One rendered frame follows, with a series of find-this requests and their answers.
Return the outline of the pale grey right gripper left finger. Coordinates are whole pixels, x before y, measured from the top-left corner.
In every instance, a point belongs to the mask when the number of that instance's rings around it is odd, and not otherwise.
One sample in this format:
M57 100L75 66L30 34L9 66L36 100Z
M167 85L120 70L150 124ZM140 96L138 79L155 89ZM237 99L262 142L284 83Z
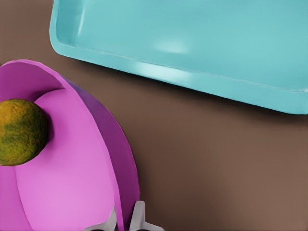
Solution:
M115 206L113 207L107 221L86 227L83 229L83 231L117 231L117 218L116 218Z

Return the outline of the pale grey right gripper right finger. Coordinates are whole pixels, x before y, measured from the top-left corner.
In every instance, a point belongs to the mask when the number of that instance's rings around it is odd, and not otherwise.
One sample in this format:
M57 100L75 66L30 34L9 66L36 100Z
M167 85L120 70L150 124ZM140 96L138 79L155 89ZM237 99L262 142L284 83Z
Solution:
M145 221L145 202L136 201L129 231L165 231L163 228Z

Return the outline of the pink plate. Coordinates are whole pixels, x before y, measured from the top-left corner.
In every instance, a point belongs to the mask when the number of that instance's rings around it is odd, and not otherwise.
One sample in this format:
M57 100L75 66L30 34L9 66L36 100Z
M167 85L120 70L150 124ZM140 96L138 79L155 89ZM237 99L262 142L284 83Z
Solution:
M49 67L16 60L0 66L0 101L39 105L49 141L33 160L0 167L0 231L81 231L116 211L127 230L140 190L128 141L93 96Z

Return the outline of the orange with green patches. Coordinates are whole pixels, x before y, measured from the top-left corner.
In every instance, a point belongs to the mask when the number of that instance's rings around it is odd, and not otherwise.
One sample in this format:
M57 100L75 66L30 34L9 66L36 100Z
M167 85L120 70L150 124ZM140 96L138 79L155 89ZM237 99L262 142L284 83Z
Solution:
M49 122L44 111L25 99L0 102L0 166L22 165L45 147Z

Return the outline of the turquoise tray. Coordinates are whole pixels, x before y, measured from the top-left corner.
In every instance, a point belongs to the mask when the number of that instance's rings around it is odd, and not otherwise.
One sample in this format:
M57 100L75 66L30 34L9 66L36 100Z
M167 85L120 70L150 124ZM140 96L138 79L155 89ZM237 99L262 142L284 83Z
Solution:
M308 115L308 0L53 0L61 55Z

